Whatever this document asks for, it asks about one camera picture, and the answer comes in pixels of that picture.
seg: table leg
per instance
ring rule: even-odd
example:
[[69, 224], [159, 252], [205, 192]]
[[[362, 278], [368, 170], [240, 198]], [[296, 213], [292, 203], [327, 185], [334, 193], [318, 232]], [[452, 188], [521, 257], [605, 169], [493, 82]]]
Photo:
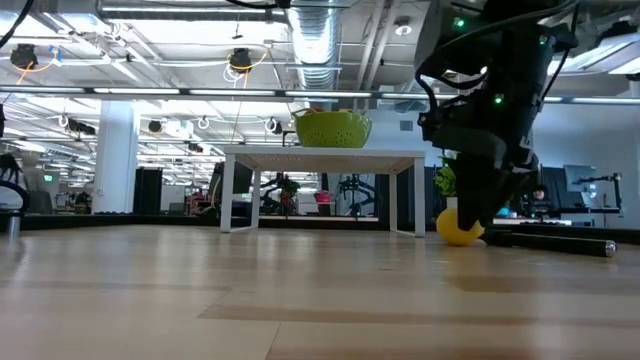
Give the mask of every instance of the table leg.
[[236, 155], [229, 154], [224, 163], [224, 176], [222, 178], [222, 217], [220, 219], [220, 231], [231, 232], [231, 206], [233, 202], [233, 174], [236, 168]]
[[257, 228], [260, 223], [260, 169], [253, 170], [253, 194], [251, 194], [251, 227]]
[[413, 182], [415, 194], [416, 237], [424, 237], [426, 230], [425, 194], [424, 194], [424, 158], [413, 160]]
[[389, 175], [389, 226], [398, 231], [398, 175]]

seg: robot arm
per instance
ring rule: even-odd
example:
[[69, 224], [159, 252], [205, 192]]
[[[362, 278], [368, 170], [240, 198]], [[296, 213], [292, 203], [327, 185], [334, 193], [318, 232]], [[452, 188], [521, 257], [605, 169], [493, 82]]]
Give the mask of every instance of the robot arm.
[[[477, 12], [450, 0], [431, 2], [415, 58], [415, 78], [430, 106], [418, 124], [425, 141], [459, 152], [451, 168], [460, 229], [469, 230], [476, 221], [489, 224], [537, 170], [531, 128], [557, 76], [547, 84], [553, 55], [563, 52], [566, 59], [578, 45], [573, 33], [579, 1], [487, 0]], [[573, 29], [538, 24], [574, 8]], [[456, 83], [444, 78], [447, 70], [477, 77]], [[423, 76], [458, 90], [477, 88], [438, 104]]]

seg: white table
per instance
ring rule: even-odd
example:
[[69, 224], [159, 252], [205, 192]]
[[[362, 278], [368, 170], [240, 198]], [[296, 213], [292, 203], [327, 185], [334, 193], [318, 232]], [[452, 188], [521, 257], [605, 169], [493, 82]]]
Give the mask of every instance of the white table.
[[[226, 162], [222, 187], [223, 233], [257, 228], [260, 221], [260, 174], [262, 171], [296, 171], [337, 174], [388, 174], [389, 223], [391, 231], [398, 231], [397, 175], [414, 166], [415, 236], [425, 236], [424, 159], [422, 151], [225, 146]], [[231, 201], [235, 162], [254, 171], [251, 204], [251, 226], [231, 229]]]

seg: computer monitor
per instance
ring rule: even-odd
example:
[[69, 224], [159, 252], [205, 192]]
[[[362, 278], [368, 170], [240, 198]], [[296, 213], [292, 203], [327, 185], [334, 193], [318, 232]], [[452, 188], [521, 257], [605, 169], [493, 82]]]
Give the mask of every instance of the computer monitor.
[[564, 173], [567, 177], [567, 191], [582, 193], [596, 193], [597, 186], [594, 182], [584, 182], [597, 176], [596, 168], [584, 165], [565, 165]]

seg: ceiling pipe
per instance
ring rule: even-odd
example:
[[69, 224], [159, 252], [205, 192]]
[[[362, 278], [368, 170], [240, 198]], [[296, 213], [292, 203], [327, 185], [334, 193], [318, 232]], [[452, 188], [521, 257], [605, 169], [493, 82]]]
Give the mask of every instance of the ceiling pipe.
[[396, 19], [396, 14], [398, 13], [400, 3], [400, 0], [392, 0], [391, 2], [389, 14], [387, 15], [387, 22], [384, 25], [384, 29], [382, 30], [382, 35], [380, 36], [380, 40], [378, 41], [378, 46], [376, 46], [376, 52], [371, 62], [371, 69], [369, 70], [369, 75], [367, 76], [367, 82], [365, 83], [364, 90], [370, 90], [371, 86], [373, 85], [373, 80], [375, 79], [378, 72], [378, 67], [380, 66], [382, 55], [384, 54], [385, 45], [387, 44], [389, 34], [391, 33], [391, 30], [394, 26], [394, 20]]
[[364, 74], [367, 71], [367, 66], [369, 65], [371, 51], [373, 50], [373, 43], [375, 42], [376, 35], [378, 34], [378, 26], [380, 26], [380, 21], [382, 20], [384, 2], [385, 0], [376, 0], [376, 5], [371, 17], [371, 26], [369, 27], [371, 30], [369, 30], [369, 36], [367, 36], [367, 41], [364, 45], [364, 53], [362, 55], [362, 60], [360, 61], [360, 68], [358, 69], [358, 77], [356, 79], [355, 86], [356, 90], [361, 89], [362, 82], [364, 81]]
[[[338, 61], [339, 10], [335, 8], [297, 7], [287, 11], [291, 23], [296, 62], [302, 65], [335, 66]], [[334, 88], [337, 71], [330, 68], [300, 69], [300, 86], [307, 90]]]

